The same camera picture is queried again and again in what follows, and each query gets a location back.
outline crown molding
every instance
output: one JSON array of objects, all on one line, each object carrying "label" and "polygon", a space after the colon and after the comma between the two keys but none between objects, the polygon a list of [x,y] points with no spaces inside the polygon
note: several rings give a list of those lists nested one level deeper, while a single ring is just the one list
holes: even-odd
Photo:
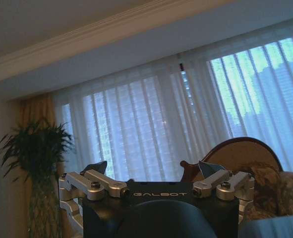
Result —
[{"label": "crown molding", "polygon": [[154,0],[0,57],[0,81],[232,1]]}]

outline patterned cushion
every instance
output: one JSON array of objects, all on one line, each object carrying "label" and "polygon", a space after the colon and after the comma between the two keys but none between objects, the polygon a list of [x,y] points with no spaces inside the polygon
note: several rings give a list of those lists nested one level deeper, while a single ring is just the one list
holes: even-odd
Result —
[{"label": "patterned cushion", "polygon": [[279,214],[293,215],[293,173],[282,172],[282,183],[280,185],[279,197]]},{"label": "patterned cushion", "polygon": [[277,215],[274,213],[270,213],[258,206],[253,205],[245,215],[246,221],[260,220],[260,219],[268,219],[276,217]]},{"label": "patterned cushion", "polygon": [[274,167],[263,162],[244,164],[238,171],[251,173],[255,179],[254,206],[257,210],[265,210],[271,216],[277,215],[278,188],[281,182],[279,172]]}]

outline tall vase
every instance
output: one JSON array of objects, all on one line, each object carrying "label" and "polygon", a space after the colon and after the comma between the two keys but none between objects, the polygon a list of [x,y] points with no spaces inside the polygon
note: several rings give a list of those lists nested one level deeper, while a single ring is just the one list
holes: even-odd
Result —
[{"label": "tall vase", "polygon": [[32,180],[29,238],[61,238],[59,200],[50,177]]}]

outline wall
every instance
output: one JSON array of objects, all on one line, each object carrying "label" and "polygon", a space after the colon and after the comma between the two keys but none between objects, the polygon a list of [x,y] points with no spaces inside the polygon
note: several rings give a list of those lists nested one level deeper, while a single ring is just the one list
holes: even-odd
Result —
[{"label": "wall", "polygon": [[0,99],[51,92],[291,18],[293,0],[234,1],[0,81]]},{"label": "wall", "polygon": [[[0,139],[15,126],[18,112],[16,103],[0,101]],[[0,238],[24,237],[24,216],[22,201],[24,201],[24,190],[21,182],[12,183],[11,180],[19,171],[2,178],[6,168],[0,168]]]}]

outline silver metal bracket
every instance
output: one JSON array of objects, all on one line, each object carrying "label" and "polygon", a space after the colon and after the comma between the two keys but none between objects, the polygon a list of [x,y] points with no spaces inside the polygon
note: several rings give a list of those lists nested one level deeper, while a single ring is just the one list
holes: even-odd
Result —
[{"label": "silver metal bracket", "polygon": [[99,181],[111,197],[122,198],[129,195],[130,191],[125,182],[113,180],[95,170],[86,171],[84,176],[91,181]]},{"label": "silver metal bracket", "polygon": [[194,196],[198,198],[210,197],[211,191],[216,188],[224,180],[228,180],[230,172],[226,170],[218,170],[202,181],[196,181],[192,185]]},{"label": "silver metal bracket", "polygon": [[83,234],[83,220],[75,198],[87,196],[88,200],[98,201],[104,198],[105,190],[111,197],[122,198],[129,194],[125,182],[113,180],[95,170],[77,174],[63,174],[59,178],[59,205],[68,215],[70,224]]},{"label": "silver metal bracket", "polygon": [[239,224],[244,220],[248,209],[253,206],[254,178],[251,174],[238,172],[228,181],[217,186],[216,195],[219,199],[231,201],[239,199]]},{"label": "silver metal bracket", "polygon": [[223,181],[217,186],[216,195],[224,201],[231,201],[234,197],[246,201],[253,200],[254,178],[245,172],[238,172],[228,181]]}]

